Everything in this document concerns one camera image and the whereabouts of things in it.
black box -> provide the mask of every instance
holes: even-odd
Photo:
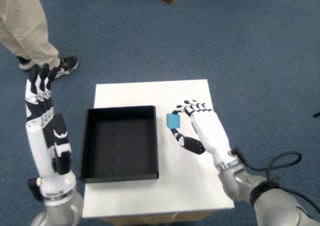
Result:
[[[157,179],[154,106],[89,109],[80,176],[87,183]]]

black sneaker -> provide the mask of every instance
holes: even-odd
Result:
[[[62,75],[69,75],[79,65],[79,59],[77,57],[60,58],[60,65],[56,67],[57,73],[55,79]]]
[[[23,57],[17,57],[19,60],[19,68],[23,71],[28,71],[30,70],[32,67],[35,66],[35,63],[32,62],[31,59],[27,60]]]

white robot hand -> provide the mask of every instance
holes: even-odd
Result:
[[[26,83],[26,130],[33,159],[40,179],[32,179],[28,185],[46,198],[67,193],[76,185],[70,170],[71,146],[61,114],[54,114],[51,100],[51,82],[56,70],[34,67]]]
[[[51,100],[51,82],[56,73],[48,65],[43,69],[34,67],[25,89],[25,127],[39,173],[38,178],[28,180],[28,186],[46,208],[35,217],[32,226],[76,226],[83,209],[83,198],[70,169],[72,151],[67,128],[62,115],[55,114]]]
[[[213,109],[208,108],[205,103],[192,100],[185,101],[184,105],[178,105],[177,109],[172,113],[177,114],[180,112],[185,112],[191,118],[191,123],[199,136],[201,144],[212,155],[216,167],[224,167],[224,165],[233,163],[236,160],[230,154],[231,148],[228,137]],[[178,134],[175,129],[172,130],[172,133],[178,141],[183,136]]]

person's leg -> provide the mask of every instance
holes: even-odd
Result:
[[[59,66],[59,52],[48,41],[47,20],[40,1],[2,0],[1,7],[3,23],[11,33],[11,39],[16,40],[15,43],[13,40],[4,43],[5,46],[15,55],[18,52],[29,56],[34,64],[42,66],[48,63],[51,69]]]
[[[29,55],[20,46],[16,39],[7,30],[4,21],[0,16],[0,43],[2,43],[8,50],[10,50],[17,57],[23,57],[25,59],[30,59]]]

robotic arm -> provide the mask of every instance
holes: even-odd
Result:
[[[213,109],[208,109],[206,104],[197,101],[185,101],[185,105],[177,106],[173,114],[180,112],[185,112],[191,118],[199,136],[199,141],[193,138],[191,140],[172,129],[180,146],[197,154],[207,151],[212,155],[226,195],[234,201],[250,203],[256,212],[258,226],[320,226],[320,222],[308,215],[296,198],[288,193],[289,189],[286,192],[269,178],[270,169],[283,168],[299,162],[299,154],[295,162],[273,167],[273,163],[281,157],[297,153],[279,155],[268,168],[260,170],[267,171],[267,178],[250,175],[241,163],[241,160],[246,163],[241,152],[238,149],[231,150],[228,137]]]
[[[35,198],[44,201],[46,211],[32,226],[78,225],[83,199],[76,190],[76,177],[70,169],[71,146],[63,116],[54,113],[51,82],[56,71],[34,67],[26,83],[26,131],[38,178],[28,186]]]

